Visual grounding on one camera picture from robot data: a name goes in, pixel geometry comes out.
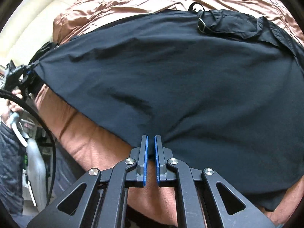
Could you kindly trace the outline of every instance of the black hose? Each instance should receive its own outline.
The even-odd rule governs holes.
[[[47,206],[50,204],[50,200],[52,197],[52,191],[53,191],[53,186],[54,186],[54,180],[55,180],[55,173],[56,173],[56,148],[55,148],[55,141],[53,138],[53,135],[51,131],[48,129],[42,118],[31,108],[24,100],[18,98],[16,95],[0,89],[0,98],[8,99],[10,101],[15,102],[17,105],[28,111],[42,126],[42,128],[45,130],[47,135],[49,136],[52,144],[52,150],[53,150],[53,171],[52,171],[52,180],[51,180],[51,187],[49,191],[49,196],[47,198]]]

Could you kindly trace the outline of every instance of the brown bedsheet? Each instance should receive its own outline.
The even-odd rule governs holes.
[[[284,28],[297,42],[304,44],[300,28],[279,0],[78,0],[55,18],[53,39],[63,44],[72,36],[88,33],[121,18],[163,9],[187,10],[194,1],[200,2],[205,9],[230,9],[255,17],[263,15]],[[98,127],[48,87],[43,86],[36,104],[48,127],[84,169],[108,169],[128,157],[130,145]],[[150,162],[147,186],[143,189],[130,188],[128,204],[158,222],[176,225],[174,191],[157,187],[154,169]],[[266,215],[275,224],[286,222],[303,193],[304,177],[287,191],[277,209],[266,212]]]

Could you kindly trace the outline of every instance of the silver bolt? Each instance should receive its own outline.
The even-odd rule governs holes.
[[[125,160],[125,163],[126,164],[134,164],[135,160],[134,159],[131,159],[131,158],[128,158]]]
[[[98,174],[98,169],[96,169],[96,168],[90,169],[90,170],[89,170],[89,174],[90,174],[91,176],[96,176],[96,175]]]
[[[212,170],[211,168],[206,168],[206,169],[204,169],[204,173],[205,173],[206,175],[211,176],[211,175],[214,174],[214,170]]]
[[[178,159],[171,158],[171,159],[169,159],[169,163],[170,164],[177,164],[178,163]]]

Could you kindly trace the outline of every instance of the metal buckle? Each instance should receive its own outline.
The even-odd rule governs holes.
[[[203,29],[201,29],[201,27],[200,27],[200,22],[204,25]],[[206,28],[206,24],[201,18],[199,18],[199,21],[197,23],[197,27],[198,27],[198,29],[200,30],[201,33],[204,33],[205,28]]]

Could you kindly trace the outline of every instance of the human hand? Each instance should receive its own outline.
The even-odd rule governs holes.
[[[12,94],[15,94],[17,97],[22,99],[21,91],[13,90]],[[10,117],[10,111],[12,112],[21,112],[23,111],[23,108],[14,103],[13,101],[6,100],[6,107],[4,108],[3,114],[2,114],[2,122],[4,122],[9,128],[11,128],[11,125],[8,123],[8,119]]]

